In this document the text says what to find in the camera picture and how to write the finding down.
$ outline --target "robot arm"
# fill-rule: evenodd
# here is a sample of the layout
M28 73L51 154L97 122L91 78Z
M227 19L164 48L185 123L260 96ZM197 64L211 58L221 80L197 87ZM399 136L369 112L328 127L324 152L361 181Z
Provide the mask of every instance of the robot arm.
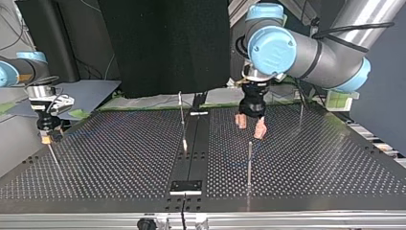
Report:
M58 114L69 110L75 100L57 93L43 53L19 52L17 59L0 57L0 87L24 83L31 107L38 115L36 122L43 144L51 144L59 135L61 121Z
M243 71L248 80L242 86L245 98L236 115L239 127L244 128L241 116L247 115L258 118L257 127L266 131L263 95L268 82L281 74L339 92L351 93L360 88L371 71L366 53L385 29L394 25L392 20L405 2L348 0L331 29L313 38L283 27L283 6L253 5L247 13L242 41L249 60ZM256 138L262 138L263 132L257 132Z

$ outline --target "perforated metal tabletop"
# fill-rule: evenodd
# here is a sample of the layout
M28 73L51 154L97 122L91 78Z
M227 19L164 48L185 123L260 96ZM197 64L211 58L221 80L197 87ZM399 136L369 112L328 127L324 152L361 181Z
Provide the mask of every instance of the perforated metal tabletop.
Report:
M406 210L405 170L332 114L269 106L259 141L236 112L188 117L186 152L178 110L97 113L56 145L60 166L44 149L0 179L0 213ZM201 180L202 195L183 205L175 180Z

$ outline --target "optical breadboard table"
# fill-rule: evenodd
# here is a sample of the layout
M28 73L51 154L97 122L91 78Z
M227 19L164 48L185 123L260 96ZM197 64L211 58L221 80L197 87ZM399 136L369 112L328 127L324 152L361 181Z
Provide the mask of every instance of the optical breadboard table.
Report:
M33 215L25 218L28 225L69 220L95 229L100 219L115 229L145 214L179 226L181 218L204 217L218 226L222 217L251 225L261 219L263 225L292 215L351 217L355 226L371 215L406 226L406 171L321 107L269 106L261 141L253 138L255 120L237 128L236 107L206 110L186 117L186 150L179 110L93 114L55 145L59 164L43 149L0 179L0 229L24 224L19 220L27 214ZM170 195L174 182L185 181L199 182L201 194Z

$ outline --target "blue joint cap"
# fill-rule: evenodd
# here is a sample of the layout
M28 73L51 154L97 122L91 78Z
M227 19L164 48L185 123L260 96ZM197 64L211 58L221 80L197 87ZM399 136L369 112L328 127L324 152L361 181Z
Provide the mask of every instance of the blue joint cap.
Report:
M17 57L22 59L38 60L48 63L44 53L38 51L22 51L17 52Z
M250 7L245 20L269 17L283 20L283 6L275 3L257 3Z
M265 75L281 74L295 62L297 43L286 29L276 26L257 30L248 42L248 56Z
M9 87L18 83L18 71L14 66L0 61L0 87Z
M356 73L350 80L343 83L342 85L332 88L332 90L342 93L353 93L357 89L359 89L365 83L365 81L367 81L370 71L371 63L366 58L364 58L362 66L359 69L358 73Z

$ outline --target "black backdrop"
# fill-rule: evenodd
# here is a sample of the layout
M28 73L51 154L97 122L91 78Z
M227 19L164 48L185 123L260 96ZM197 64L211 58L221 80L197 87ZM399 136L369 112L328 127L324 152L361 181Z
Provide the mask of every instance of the black backdrop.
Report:
M227 0L99 0L128 98L203 92L230 78Z

